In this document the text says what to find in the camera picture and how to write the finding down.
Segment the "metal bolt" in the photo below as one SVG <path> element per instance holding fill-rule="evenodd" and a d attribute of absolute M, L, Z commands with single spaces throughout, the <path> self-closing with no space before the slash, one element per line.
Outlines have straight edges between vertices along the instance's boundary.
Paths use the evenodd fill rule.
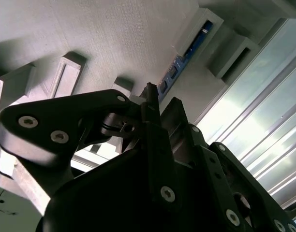
<path fill-rule="evenodd" d="M 175 200 L 175 193 L 174 191 L 168 187 L 168 186 L 163 186 L 161 188 L 161 196 L 167 201 L 167 202 L 174 202 Z"/>
<path fill-rule="evenodd" d="M 278 220 L 275 219 L 275 220 L 274 220 L 274 223 L 275 223 L 277 229 L 278 229 L 280 232 L 285 232 L 285 227 L 281 224 L 280 221 L 278 221 Z"/>
<path fill-rule="evenodd" d="M 295 226 L 294 225 L 292 225 L 292 224 L 288 224 L 288 227 L 289 227 L 289 229 L 292 231 L 292 232 L 296 232 L 296 228 L 295 228 Z"/>
<path fill-rule="evenodd" d="M 122 96 L 117 96 L 117 98 L 118 98 L 118 100 L 120 100 L 120 101 L 122 101 L 122 102 L 125 102 L 124 97 L 122 97 Z"/>
<path fill-rule="evenodd" d="M 229 221 L 233 225 L 235 225 L 235 226 L 240 225 L 239 217 L 237 216 L 237 214 L 233 210 L 227 209 L 225 214 L 226 214 L 227 219 L 229 219 Z"/>
<path fill-rule="evenodd" d="M 50 137 L 53 142 L 58 144 L 64 144 L 67 143 L 67 141 L 69 141 L 68 134 L 61 130 L 55 130 L 51 133 Z"/>
<path fill-rule="evenodd" d="M 219 144 L 218 147 L 220 148 L 221 151 L 225 151 L 225 147 L 222 146 L 221 144 Z"/>
<path fill-rule="evenodd" d="M 200 132 L 200 130 L 196 126 L 193 126 L 192 130 L 194 130 L 196 133 Z"/>
<path fill-rule="evenodd" d="M 19 120 L 18 123 L 20 126 L 25 127 L 25 128 L 34 128 L 38 125 L 38 121 L 36 118 L 31 117 L 31 116 L 22 116 Z"/>

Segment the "mounting hole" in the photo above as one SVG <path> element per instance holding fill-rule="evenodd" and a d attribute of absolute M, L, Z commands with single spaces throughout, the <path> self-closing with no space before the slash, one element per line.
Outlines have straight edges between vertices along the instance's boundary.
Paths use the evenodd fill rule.
<path fill-rule="evenodd" d="M 225 147 L 223 145 L 219 144 L 218 147 L 221 151 L 225 151 Z"/>
<path fill-rule="evenodd" d="M 275 226 L 280 232 L 285 232 L 285 227 L 282 225 L 280 221 L 275 219 L 274 222 L 275 222 Z"/>
<path fill-rule="evenodd" d="M 18 120 L 18 123 L 20 126 L 28 129 L 34 128 L 38 125 L 38 121 L 36 120 L 36 118 L 31 116 L 22 116 Z"/>
<path fill-rule="evenodd" d="M 213 158 L 209 158 L 210 162 L 216 163 L 216 161 Z"/>
<path fill-rule="evenodd" d="M 295 228 L 295 226 L 294 225 L 292 225 L 292 224 L 288 224 L 288 227 L 289 227 L 289 229 L 291 230 L 291 232 L 296 232 L 296 228 Z"/>
<path fill-rule="evenodd" d="M 65 144 L 67 141 L 69 141 L 68 134 L 61 130 L 55 130 L 52 132 L 50 138 L 53 142 L 58 144 Z"/>
<path fill-rule="evenodd" d="M 117 96 L 117 98 L 118 98 L 119 101 L 125 102 L 125 99 L 124 99 L 123 96 Z"/>
<path fill-rule="evenodd" d="M 233 225 L 235 225 L 235 226 L 240 225 L 239 217 L 237 216 L 237 214 L 233 210 L 227 209 L 225 214 L 226 214 L 227 219 L 229 219 L 229 221 Z"/>
<path fill-rule="evenodd" d="M 161 188 L 161 196 L 166 200 L 167 202 L 174 202 L 175 201 L 175 193 L 174 191 L 168 187 L 168 186 L 163 186 Z"/>
<path fill-rule="evenodd" d="M 196 133 L 200 132 L 200 130 L 196 126 L 192 126 L 192 130 Z"/>
<path fill-rule="evenodd" d="M 135 129 L 135 127 L 133 126 L 133 125 L 126 125 L 126 126 L 124 126 L 124 132 L 126 132 L 126 133 L 129 133 L 129 132 L 131 132 L 131 131 L 133 131 Z"/>
<path fill-rule="evenodd" d="M 215 173 L 215 176 L 216 176 L 218 179 L 221 179 L 221 176 L 220 176 L 218 173 Z"/>

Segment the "white wall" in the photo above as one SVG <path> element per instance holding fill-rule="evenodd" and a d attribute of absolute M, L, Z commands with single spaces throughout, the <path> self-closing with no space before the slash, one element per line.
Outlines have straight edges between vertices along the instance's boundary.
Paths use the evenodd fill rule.
<path fill-rule="evenodd" d="M 0 232 L 35 232 L 41 215 L 31 202 L 6 191 L 0 199 L 5 201 L 0 203 L 0 210 L 17 213 L 13 216 L 0 212 Z"/>

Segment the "robotic arm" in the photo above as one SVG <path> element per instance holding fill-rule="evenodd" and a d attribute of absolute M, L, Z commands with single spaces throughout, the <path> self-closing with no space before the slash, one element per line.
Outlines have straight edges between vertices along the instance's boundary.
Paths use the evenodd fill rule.
<path fill-rule="evenodd" d="M 35 205 L 38 231 L 296 232 L 231 151 L 188 123 L 180 100 L 160 116 L 155 85 L 141 98 L 111 89 L 1 112 L 0 186 Z M 74 177 L 74 152 L 111 136 L 121 154 Z"/>

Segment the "white ceiling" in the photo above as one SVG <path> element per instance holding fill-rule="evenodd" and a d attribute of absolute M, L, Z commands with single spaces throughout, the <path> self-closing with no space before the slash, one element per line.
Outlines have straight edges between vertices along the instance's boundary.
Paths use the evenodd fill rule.
<path fill-rule="evenodd" d="M 46 98 L 59 58 L 88 59 L 75 93 L 110 88 L 119 75 L 139 94 L 175 57 L 173 37 L 196 0 L 0 0 L 0 68 L 36 66 L 33 99 Z"/>

